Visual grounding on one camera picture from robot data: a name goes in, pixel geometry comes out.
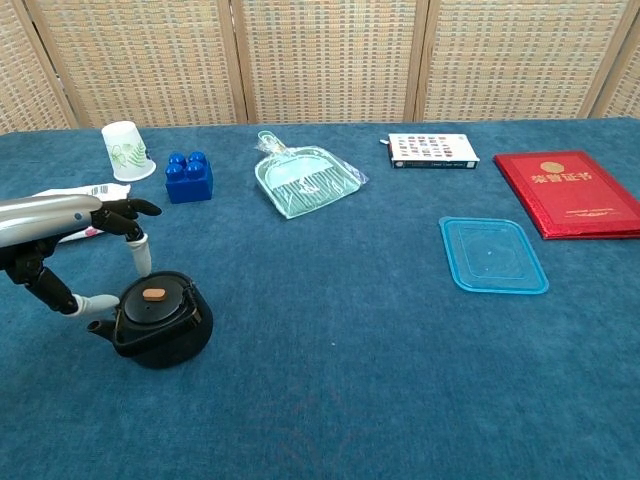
white paper cup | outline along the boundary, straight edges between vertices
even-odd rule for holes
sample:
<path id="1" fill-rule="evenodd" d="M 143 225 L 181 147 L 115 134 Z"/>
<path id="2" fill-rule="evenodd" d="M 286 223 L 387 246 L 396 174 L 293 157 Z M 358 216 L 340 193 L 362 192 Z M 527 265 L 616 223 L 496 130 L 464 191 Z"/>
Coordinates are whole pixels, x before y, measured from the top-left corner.
<path id="1" fill-rule="evenodd" d="M 114 122 L 102 128 L 113 176 L 121 182 L 135 182 L 151 175 L 156 164 L 147 153 L 136 124 Z"/>

blue lego block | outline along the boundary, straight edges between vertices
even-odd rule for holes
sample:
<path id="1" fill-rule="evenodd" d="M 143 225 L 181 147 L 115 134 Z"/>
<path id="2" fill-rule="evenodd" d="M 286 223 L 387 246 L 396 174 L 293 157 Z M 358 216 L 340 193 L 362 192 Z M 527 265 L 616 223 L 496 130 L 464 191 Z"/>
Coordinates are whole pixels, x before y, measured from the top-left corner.
<path id="1" fill-rule="evenodd" d="M 202 152 L 193 152 L 188 160 L 181 153 L 172 153 L 165 175 L 171 203 L 200 202 L 213 196 L 213 173 Z"/>

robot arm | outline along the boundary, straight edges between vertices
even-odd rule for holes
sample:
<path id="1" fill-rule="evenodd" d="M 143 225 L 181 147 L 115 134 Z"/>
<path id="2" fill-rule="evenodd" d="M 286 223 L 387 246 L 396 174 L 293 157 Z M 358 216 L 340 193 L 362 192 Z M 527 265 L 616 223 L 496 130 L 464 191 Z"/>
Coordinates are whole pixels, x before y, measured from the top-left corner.
<path id="1" fill-rule="evenodd" d="M 117 305 L 117 297 L 86 298 L 72 294 L 47 267 L 58 242 L 88 226 L 124 235 L 142 276 L 151 270 L 148 236 L 135 219 L 138 213 L 156 216 L 162 211 L 141 199 L 102 202 L 91 195 L 51 195 L 0 202 L 0 269 L 15 284 L 25 285 L 53 311 L 78 315 Z"/>

teapot spout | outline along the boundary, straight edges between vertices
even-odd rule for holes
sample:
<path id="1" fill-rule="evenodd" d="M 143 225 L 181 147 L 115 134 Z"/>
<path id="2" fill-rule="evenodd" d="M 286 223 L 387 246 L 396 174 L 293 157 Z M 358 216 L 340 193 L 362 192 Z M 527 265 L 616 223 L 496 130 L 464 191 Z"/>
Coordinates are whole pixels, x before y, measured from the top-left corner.
<path id="1" fill-rule="evenodd" d="M 87 331 L 90 333 L 95 333 L 96 335 L 101 336 L 109 340 L 110 342 L 113 339 L 113 331 L 116 328 L 116 322 L 107 321 L 107 320 L 96 320 L 91 322 L 89 326 L 87 326 Z"/>

plastic bag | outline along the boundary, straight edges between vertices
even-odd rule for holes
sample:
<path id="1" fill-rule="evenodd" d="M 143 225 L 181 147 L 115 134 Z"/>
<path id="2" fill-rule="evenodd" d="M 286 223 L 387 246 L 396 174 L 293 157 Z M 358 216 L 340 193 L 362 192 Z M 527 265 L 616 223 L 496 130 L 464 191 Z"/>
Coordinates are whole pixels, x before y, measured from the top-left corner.
<path id="1" fill-rule="evenodd" d="M 315 146 L 288 148 L 271 132 L 258 134 L 269 155 L 255 167 L 262 190 L 287 219 L 351 195 L 369 181 L 360 170 Z"/>

